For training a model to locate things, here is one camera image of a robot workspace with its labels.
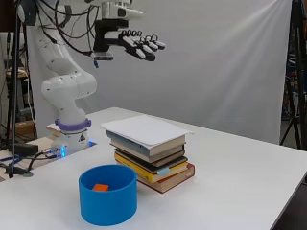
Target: white backdrop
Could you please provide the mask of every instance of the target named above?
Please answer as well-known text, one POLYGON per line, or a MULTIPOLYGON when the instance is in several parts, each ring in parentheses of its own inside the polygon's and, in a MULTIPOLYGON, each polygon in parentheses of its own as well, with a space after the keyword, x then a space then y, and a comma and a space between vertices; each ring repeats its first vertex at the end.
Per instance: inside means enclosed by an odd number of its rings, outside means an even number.
MULTIPOLYGON (((277 143, 285 75, 290 0, 136 0, 144 18, 132 29, 167 44, 156 62, 113 49, 115 60, 92 61, 73 53, 98 81, 78 105, 87 113, 111 106, 277 143)), ((75 34, 85 30, 83 21, 75 34)), ((30 37, 38 133, 56 118, 40 85, 53 76, 30 37)), ((84 40, 77 42, 86 49, 84 40)))

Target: table surface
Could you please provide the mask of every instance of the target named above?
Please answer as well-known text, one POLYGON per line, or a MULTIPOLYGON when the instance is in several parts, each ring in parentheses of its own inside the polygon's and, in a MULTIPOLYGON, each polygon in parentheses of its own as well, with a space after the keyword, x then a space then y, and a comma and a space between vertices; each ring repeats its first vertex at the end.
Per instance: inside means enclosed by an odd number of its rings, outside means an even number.
MULTIPOLYGON (((136 115, 120 108, 90 114, 88 132, 97 146, 37 168, 33 177, 1 182, 1 227, 100 228, 80 215, 78 178, 90 168, 115 163, 100 123, 136 115)), ((196 176, 164 195, 138 185, 136 214, 112 229, 270 229, 306 173, 307 153, 169 122, 195 133, 187 137, 186 156, 196 176)))

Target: blue bowl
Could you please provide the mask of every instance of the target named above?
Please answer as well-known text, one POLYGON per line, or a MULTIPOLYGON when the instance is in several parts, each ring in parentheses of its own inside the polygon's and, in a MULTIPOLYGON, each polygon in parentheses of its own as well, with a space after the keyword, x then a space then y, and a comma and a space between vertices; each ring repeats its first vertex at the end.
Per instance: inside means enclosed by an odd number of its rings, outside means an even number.
POLYGON ((81 215, 89 223, 110 226, 130 219, 137 209, 136 173, 121 165, 105 165, 83 173, 79 178, 81 215), (96 184, 109 186, 96 192, 96 184))

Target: orange block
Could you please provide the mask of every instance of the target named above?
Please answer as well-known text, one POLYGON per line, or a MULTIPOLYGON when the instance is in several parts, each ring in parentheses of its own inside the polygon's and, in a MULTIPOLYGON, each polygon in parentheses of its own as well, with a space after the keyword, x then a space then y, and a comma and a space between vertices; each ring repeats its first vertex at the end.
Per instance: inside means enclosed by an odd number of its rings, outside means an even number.
POLYGON ((93 191, 107 192, 108 191, 108 185, 96 184, 93 188, 93 191))

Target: metal stand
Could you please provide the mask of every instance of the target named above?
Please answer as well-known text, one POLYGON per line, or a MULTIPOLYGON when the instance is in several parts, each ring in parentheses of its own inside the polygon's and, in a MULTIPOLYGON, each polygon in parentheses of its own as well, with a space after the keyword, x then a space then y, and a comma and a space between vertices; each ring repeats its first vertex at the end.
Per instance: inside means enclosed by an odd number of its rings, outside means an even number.
MULTIPOLYGON (((7 143, 6 143, 8 146, 10 139, 10 124, 12 116, 12 157, 14 157, 15 154, 15 125, 16 125, 16 106, 17 106, 17 75, 18 75, 18 60, 19 60, 20 27, 21 27, 21 21, 19 20, 18 14, 15 13, 15 30, 13 34, 13 47, 12 47, 12 72, 11 72, 12 83, 9 94, 7 143)), ((13 177, 13 165, 10 177, 13 177)))
POLYGON ((297 75, 297 87, 298 87, 298 111, 299 111, 299 124, 300 124, 300 140, 297 127, 296 113, 294 107, 294 100, 292 95, 292 89, 290 80, 286 79, 286 86, 289 95, 290 107, 292 112, 292 120, 287 128, 287 131, 282 138, 280 145, 282 145, 289 133, 289 130, 292 125, 295 128, 295 138, 296 145, 298 149, 307 150, 307 129, 306 129, 306 100, 304 93, 304 74, 306 73, 306 42, 304 38, 304 27, 303 27, 303 5, 301 0, 294 0, 292 4, 292 13, 291 13, 291 26, 290 33, 294 32, 295 35, 295 66, 296 66, 296 75, 297 75))
POLYGON ((296 112, 295 112, 295 103, 294 103, 294 97, 293 97, 293 94, 292 94, 290 79, 288 77, 286 78, 286 86, 287 86, 287 91, 288 91, 288 96, 289 96, 289 104, 290 104, 292 119, 291 119, 291 121, 288 125, 288 128, 287 128, 283 138, 280 141, 280 146, 282 146, 284 144, 291 127, 294 126, 296 146, 297 146, 297 149, 300 150, 301 145, 300 145, 300 139, 299 139, 297 117, 296 117, 296 112))

